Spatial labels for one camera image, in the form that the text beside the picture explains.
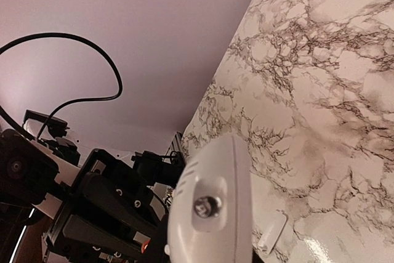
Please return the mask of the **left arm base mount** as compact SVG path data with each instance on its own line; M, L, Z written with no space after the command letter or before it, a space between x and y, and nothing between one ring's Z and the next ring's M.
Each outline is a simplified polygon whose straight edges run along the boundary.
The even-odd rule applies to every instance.
M172 151L170 155L157 155L144 151L135 153L131 160L134 162L133 169L149 186L159 183L176 188L186 166L183 155L177 151Z

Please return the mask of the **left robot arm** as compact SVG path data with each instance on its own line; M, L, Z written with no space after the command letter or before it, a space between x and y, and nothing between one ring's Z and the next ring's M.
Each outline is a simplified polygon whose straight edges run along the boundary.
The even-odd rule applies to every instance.
M175 183L166 157L96 147L57 118L38 139L45 118L27 111L1 132L1 195L35 209L22 224L50 218L47 248L69 262L166 262L169 211L153 191Z

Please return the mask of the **white remote control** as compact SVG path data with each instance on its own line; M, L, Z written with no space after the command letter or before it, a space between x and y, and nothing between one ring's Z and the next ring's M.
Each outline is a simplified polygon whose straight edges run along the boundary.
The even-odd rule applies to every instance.
M251 157L228 133L187 160L169 211L171 262L252 261Z

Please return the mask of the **white battery cover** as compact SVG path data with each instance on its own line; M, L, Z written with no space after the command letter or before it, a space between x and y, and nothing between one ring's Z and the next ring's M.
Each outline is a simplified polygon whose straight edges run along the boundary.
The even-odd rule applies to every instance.
M258 248L266 255L270 254L278 241L288 216L282 210L276 210L269 217L262 236L257 244Z

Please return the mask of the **orange battery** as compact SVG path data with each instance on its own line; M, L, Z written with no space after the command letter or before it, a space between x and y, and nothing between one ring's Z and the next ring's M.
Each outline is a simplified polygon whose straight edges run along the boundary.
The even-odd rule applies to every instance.
M142 246L141 246L141 253L144 253L145 252L145 250L147 249L147 247L148 247L148 245L149 245L149 240L148 241L146 241L146 242L144 242L143 244L142 244Z

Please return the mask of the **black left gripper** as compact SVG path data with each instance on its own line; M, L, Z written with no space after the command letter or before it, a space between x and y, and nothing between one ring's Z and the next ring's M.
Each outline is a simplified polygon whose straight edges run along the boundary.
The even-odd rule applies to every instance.
M167 213L137 171L95 149L68 189L45 242L69 262L98 262L104 254L135 262L142 256L135 236L153 238Z

